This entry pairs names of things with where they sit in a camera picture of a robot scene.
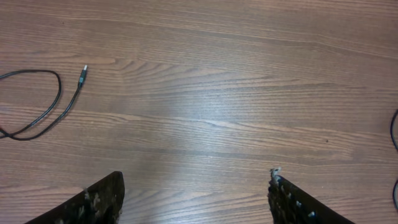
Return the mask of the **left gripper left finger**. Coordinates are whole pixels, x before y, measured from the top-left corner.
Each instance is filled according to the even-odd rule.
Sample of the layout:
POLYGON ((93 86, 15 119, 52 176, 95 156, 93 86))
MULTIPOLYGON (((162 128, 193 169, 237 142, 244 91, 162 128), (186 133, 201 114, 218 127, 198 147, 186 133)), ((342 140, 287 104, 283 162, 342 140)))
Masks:
POLYGON ((27 224, 118 224, 124 196, 123 173, 114 171, 27 224))

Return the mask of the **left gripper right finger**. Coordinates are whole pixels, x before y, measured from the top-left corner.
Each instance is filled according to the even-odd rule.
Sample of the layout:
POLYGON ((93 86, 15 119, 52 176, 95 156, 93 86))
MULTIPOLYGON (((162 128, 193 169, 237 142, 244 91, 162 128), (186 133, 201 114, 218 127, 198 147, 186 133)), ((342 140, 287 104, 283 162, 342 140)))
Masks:
POLYGON ((275 224, 353 224, 271 169, 268 202, 275 224))

